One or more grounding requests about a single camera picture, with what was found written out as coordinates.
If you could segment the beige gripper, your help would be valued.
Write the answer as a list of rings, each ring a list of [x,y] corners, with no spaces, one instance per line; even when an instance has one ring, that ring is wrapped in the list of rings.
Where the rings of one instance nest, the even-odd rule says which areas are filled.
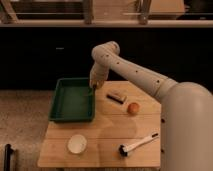
[[[94,65],[90,71],[90,88],[96,86],[96,89],[100,89],[104,82],[108,78],[108,69],[102,68],[99,65]]]

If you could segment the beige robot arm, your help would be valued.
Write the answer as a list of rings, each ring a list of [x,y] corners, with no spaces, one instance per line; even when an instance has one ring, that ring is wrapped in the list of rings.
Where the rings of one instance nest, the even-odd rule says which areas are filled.
[[[100,88],[114,71],[161,104],[161,171],[213,171],[213,93],[175,80],[119,56],[110,41],[95,46],[90,85]]]

